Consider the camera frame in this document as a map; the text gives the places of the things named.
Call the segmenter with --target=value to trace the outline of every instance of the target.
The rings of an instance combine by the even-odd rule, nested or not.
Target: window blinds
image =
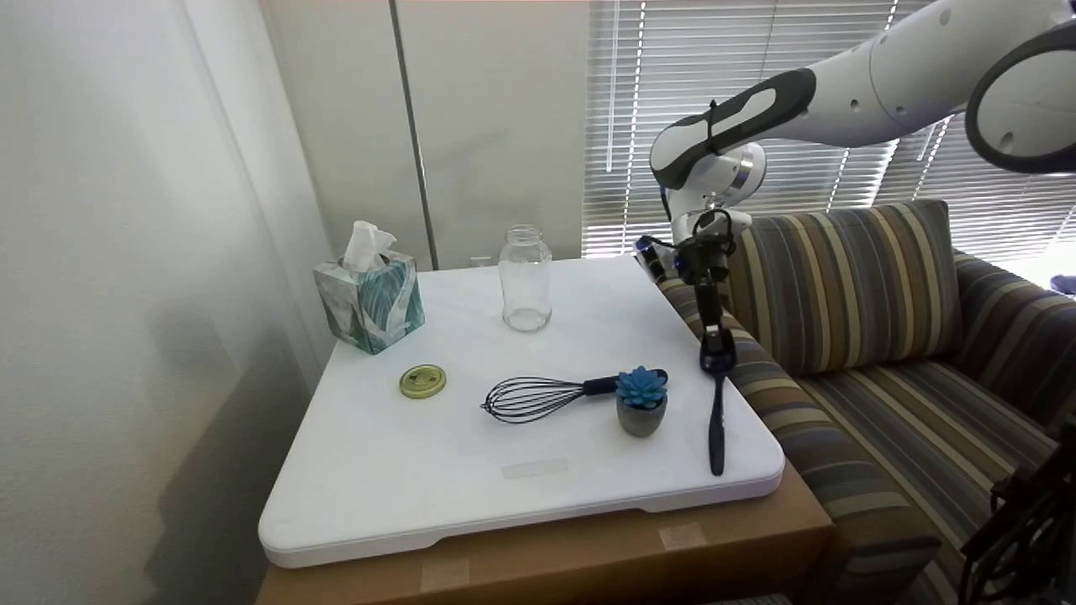
[[[708,101],[846,52],[928,0],[595,0],[586,257],[670,239],[648,143]],[[1012,175],[965,143],[960,115],[867,150],[766,137],[754,215],[947,199],[956,245],[1003,265],[1076,239],[1071,180]]]

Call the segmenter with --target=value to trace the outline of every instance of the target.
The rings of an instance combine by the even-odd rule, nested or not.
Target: white wall
[[[251,0],[7,0],[0,601],[245,601],[329,348]]]
[[[339,257],[357,218],[430,265],[385,0],[262,0]]]
[[[334,245],[353,218],[428,263],[385,0],[264,0]],[[577,257],[589,4],[399,0],[439,265],[495,257],[531,224]]]

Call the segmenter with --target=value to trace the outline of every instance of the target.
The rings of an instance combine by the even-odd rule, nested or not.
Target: striped cushion
[[[951,597],[960,574],[957,550],[988,519],[993,486],[1014,467],[1040,467],[1054,448],[1028,418],[930,360],[814,377],[800,387],[935,524],[942,597]]]
[[[700,337],[696,292],[670,278],[661,297]],[[887,601],[935,557],[938,537],[902,487],[743,330],[734,385],[780,440],[785,461],[835,519],[835,543],[808,601]]]
[[[965,348],[956,366],[1059,439],[1076,412],[1076,302],[957,257]]]
[[[726,292],[794,377],[951,349],[956,297],[943,201],[757,218]]]

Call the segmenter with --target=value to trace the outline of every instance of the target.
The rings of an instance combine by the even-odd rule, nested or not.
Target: small round lid
[[[406,401],[428,401],[428,397],[439,394],[442,385],[447,385],[442,366],[421,365],[421,366],[411,366],[411,371],[399,377],[399,394],[403,394]]]

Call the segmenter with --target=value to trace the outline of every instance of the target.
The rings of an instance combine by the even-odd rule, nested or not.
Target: tissue box
[[[334,337],[366,353],[378,353],[423,327],[411,257],[382,253],[382,258],[360,277],[341,265],[313,271]]]

